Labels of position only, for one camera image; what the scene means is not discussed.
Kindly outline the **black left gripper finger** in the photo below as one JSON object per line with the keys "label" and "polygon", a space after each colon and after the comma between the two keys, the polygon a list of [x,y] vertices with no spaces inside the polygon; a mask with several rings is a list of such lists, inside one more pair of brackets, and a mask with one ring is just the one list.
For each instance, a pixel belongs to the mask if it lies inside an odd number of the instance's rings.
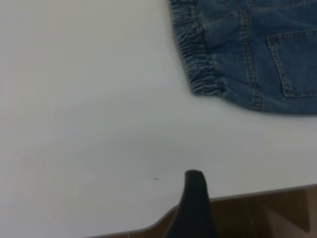
{"label": "black left gripper finger", "polygon": [[207,183],[201,171],[188,170],[185,172],[182,197],[165,237],[218,237],[212,217]]}

